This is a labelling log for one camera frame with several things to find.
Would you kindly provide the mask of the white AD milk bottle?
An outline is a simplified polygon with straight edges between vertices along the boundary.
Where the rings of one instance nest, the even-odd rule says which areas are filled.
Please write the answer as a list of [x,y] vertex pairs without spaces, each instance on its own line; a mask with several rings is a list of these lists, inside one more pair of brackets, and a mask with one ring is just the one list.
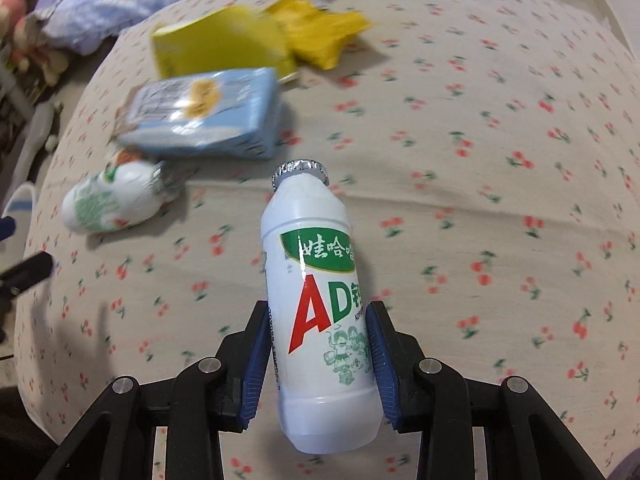
[[346,208],[314,160],[285,162],[272,185],[260,239],[281,428],[303,453],[361,448],[382,406]]
[[78,234],[120,231],[154,217],[180,195],[182,187],[183,178],[164,162],[111,165],[65,195],[61,218]]

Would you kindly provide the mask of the yellow snack wrapper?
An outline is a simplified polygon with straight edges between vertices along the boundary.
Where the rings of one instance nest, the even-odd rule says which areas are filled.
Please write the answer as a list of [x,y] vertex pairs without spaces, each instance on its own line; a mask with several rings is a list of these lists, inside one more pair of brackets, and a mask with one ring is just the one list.
[[333,70],[344,47],[371,26],[360,12],[334,13],[309,0],[278,0],[265,12],[282,29],[294,56],[320,70]]

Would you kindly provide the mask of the white round trash bin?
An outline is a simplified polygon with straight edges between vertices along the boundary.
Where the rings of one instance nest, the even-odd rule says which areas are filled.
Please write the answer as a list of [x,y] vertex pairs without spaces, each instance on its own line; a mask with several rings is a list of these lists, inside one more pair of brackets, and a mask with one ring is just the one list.
[[6,202],[1,214],[1,270],[23,260],[36,203],[32,182],[21,184]]

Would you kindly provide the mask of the plush toy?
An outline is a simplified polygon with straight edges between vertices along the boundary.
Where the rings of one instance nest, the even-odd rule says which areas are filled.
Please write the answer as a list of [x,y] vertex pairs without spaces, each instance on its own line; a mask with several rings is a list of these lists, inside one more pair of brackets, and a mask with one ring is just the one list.
[[29,0],[1,0],[1,39],[10,45],[10,59],[20,73],[32,66],[42,73],[44,83],[55,87],[68,69],[68,58],[51,49],[34,14],[28,12]]

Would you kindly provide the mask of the light blue snack box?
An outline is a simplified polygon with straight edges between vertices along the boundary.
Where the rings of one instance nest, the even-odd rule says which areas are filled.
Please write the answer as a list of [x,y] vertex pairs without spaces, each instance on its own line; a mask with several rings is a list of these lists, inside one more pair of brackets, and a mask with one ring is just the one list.
[[181,76],[133,88],[117,111],[112,138],[154,157],[268,159],[281,112],[271,67]]

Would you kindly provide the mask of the yellow carton box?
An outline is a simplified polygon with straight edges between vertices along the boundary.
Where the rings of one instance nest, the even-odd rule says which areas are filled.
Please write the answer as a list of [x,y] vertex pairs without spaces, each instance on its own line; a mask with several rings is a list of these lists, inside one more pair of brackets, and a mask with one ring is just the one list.
[[280,25],[247,6],[229,6],[197,20],[160,27],[152,32],[151,44],[163,78],[264,67],[274,68],[283,82],[298,75]]

